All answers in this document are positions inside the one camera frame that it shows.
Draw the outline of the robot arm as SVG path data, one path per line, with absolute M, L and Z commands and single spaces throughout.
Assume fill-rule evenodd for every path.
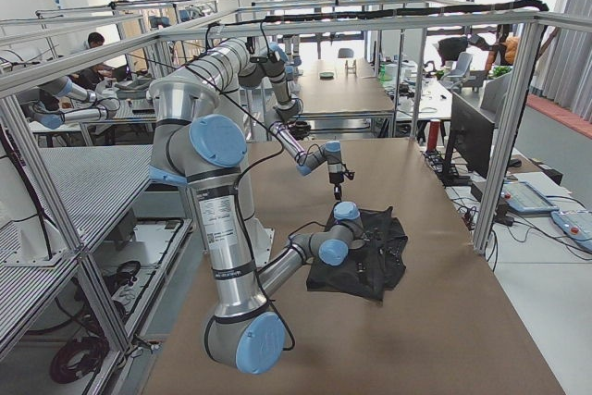
M 239 175 L 247 154 L 242 128 L 218 113 L 219 93 L 205 81 L 170 76 L 152 82 L 157 128 L 152 180 L 196 194 L 197 221 L 209 254 L 218 302 L 203 328 L 203 347 L 215 362 L 246 374 L 271 369 L 289 329 L 270 296 L 307 260 L 341 265 L 364 234 L 353 202 L 337 204 L 326 231 L 297 234 L 263 268 L 239 210 Z
M 298 171 L 306 176 L 321 165 L 327 165 L 329 182 L 333 185 L 335 198 L 341 199 L 341 183 L 351 175 L 342 161 L 339 142 L 327 142 L 315 150 L 303 149 L 291 136 L 288 124 L 302 112 L 299 99 L 290 93 L 285 71 L 285 61 L 268 44 L 258 52 L 250 40 L 227 39 L 206 50 L 199 57 L 176 71 L 185 76 L 190 97 L 216 101 L 222 97 L 231 104 L 238 102 L 230 96 L 230 84 L 236 81 L 245 90 L 268 79 L 271 83 L 276 105 L 270 117 L 260 125 L 276 139 L 281 149 L 289 153 Z

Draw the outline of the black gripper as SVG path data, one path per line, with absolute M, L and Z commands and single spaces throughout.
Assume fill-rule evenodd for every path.
M 330 183 L 342 183 L 345 179 L 344 172 L 337 169 L 329 169 L 329 182 Z M 333 194 L 336 201 L 342 200 L 342 187 L 341 184 L 335 184 L 333 187 Z

